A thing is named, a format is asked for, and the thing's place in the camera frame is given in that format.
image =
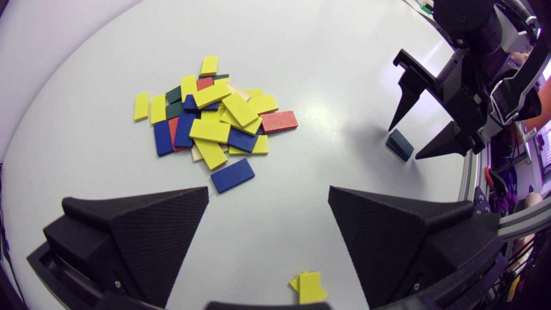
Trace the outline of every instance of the yellow block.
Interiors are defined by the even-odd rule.
[[[251,95],[245,93],[244,90],[241,90],[235,86],[233,86],[229,81],[226,82],[226,84],[228,85],[228,88],[230,89],[230,92],[233,94],[233,93],[239,93],[241,95],[241,97],[243,98],[244,101],[249,101],[251,99]]]
[[[307,274],[308,271],[303,271],[301,272],[300,274],[303,275],[303,274]],[[295,291],[298,293],[299,292],[299,276],[296,276],[294,277],[291,282],[289,282],[289,285],[295,289]]]
[[[219,122],[224,112],[226,112],[226,108],[223,106],[218,106],[217,111],[201,111],[201,119],[205,121]]]
[[[149,116],[149,93],[141,93],[136,96],[134,102],[134,121],[141,121]]]
[[[241,127],[254,122],[258,115],[249,107],[238,93],[233,93],[222,100],[227,111],[235,118]]]
[[[226,153],[229,151],[228,145],[226,144],[220,144],[220,148],[222,149],[222,152]],[[202,161],[203,156],[201,155],[201,152],[199,152],[199,149],[197,148],[197,145],[193,145],[191,147],[191,158],[193,158],[194,162]]]
[[[217,67],[218,56],[208,56],[203,58],[203,65],[201,66],[201,76],[215,76]]]
[[[243,132],[246,132],[251,136],[254,136],[254,135],[256,135],[256,132],[258,131],[258,128],[260,128],[260,124],[262,124],[262,117],[259,117],[258,119],[256,119],[256,121],[252,122],[248,126],[241,127],[239,125],[239,123],[237,123],[235,118],[228,111],[226,111],[226,112],[224,112],[224,114],[220,118],[220,121],[224,122],[224,123],[227,123],[227,124],[230,124],[231,127],[235,128],[235,129],[239,129]]]
[[[513,301],[513,298],[515,297],[515,291],[516,287],[518,286],[518,282],[520,281],[520,276],[516,277],[511,284],[511,288],[509,289],[509,293],[507,294],[507,302]]]
[[[214,85],[216,84],[225,84],[226,82],[231,82],[230,78],[219,78],[214,80]]]
[[[247,153],[238,148],[230,146],[229,149],[230,155],[248,155],[248,154],[268,154],[268,136],[267,135],[258,135],[255,146],[252,148],[252,152]]]
[[[299,275],[299,304],[322,302],[327,292],[321,288],[321,274],[310,272]]]
[[[166,120],[166,97],[155,96],[151,99],[151,124]]]
[[[245,89],[245,92],[251,95],[252,98],[264,96],[263,89]]]
[[[182,101],[186,99],[186,95],[197,93],[197,81],[195,81],[195,76],[181,78],[180,91],[182,93]]]
[[[228,161],[218,143],[195,139],[194,141],[210,170],[216,169]]]
[[[256,114],[274,112],[279,109],[274,95],[254,97],[249,100],[249,106]]]
[[[212,85],[207,88],[201,89],[197,93],[193,94],[197,108],[203,109],[205,106],[219,101],[225,96],[231,94],[226,83]]]
[[[230,125],[222,122],[193,120],[190,138],[227,143],[230,135]]]

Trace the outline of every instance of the green block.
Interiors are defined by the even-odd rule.
[[[221,79],[221,78],[229,78],[230,75],[229,74],[220,74],[219,76],[213,76],[212,77],[212,80],[216,80],[216,79]]]
[[[177,117],[180,113],[184,113],[184,111],[182,109],[182,103],[181,102],[176,102],[176,103],[173,103],[173,104],[169,104],[166,107],[166,119],[167,120],[170,120],[170,119],[173,119],[173,118]]]
[[[176,101],[182,102],[182,91],[180,90],[180,86],[176,87],[175,89],[169,91],[166,93],[166,100],[168,100],[169,104],[172,104]]]

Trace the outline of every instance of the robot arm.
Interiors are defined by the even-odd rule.
[[[412,56],[400,51],[394,64],[406,69],[399,102],[389,130],[405,116],[427,89],[453,118],[416,159],[450,153],[463,156],[484,149],[480,129],[488,115],[502,125],[518,117],[536,77],[549,60],[538,20],[519,0],[434,0],[434,21],[455,49],[444,69],[433,77]],[[534,48],[517,70],[508,64],[511,51]],[[539,105],[537,95],[530,104]]]

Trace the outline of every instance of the white table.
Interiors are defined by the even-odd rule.
[[[433,74],[451,49],[421,16],[394,1],[144,1],[83,44],[36,97],[8,150],[3,208],[15,272],[32,309],[60,304],[26,257],[65,196],[107,199],[193,186],[210,203],[167,308],[208,301],[290,304],[287,285],[320,271],[334,309],[367,304],[327,203],[330,185],[456,201],[457,154],[402,163],[386,147],[404,48]],[[219,73],[274,94],[299,127],[270,135],[256,177],[218,195],[187,151],[158,158],[134,96],[157,95],[219,55]],[[429,94],[397,128],[419,151],[450,117]],[[230,157],[232,164],[242,157]]]

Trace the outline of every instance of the red block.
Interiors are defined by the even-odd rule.
[[[197,90],[201,90],[212,85],[214,85],[212,81],[212,77],[202,78],[197,80]]]
[[[298,126],[299,123],[296,122],[293,111],[262,114],[262,128],[264,129],[264,133],[293,129]]]
[[[178,126],[179,118],[180,117],[177,116],[169,120],[170,138],[172,139],[172,149],[174,152],[179,152],[184,149],[184,147],[174,147],[174,138],[176,137],[176,127]]]

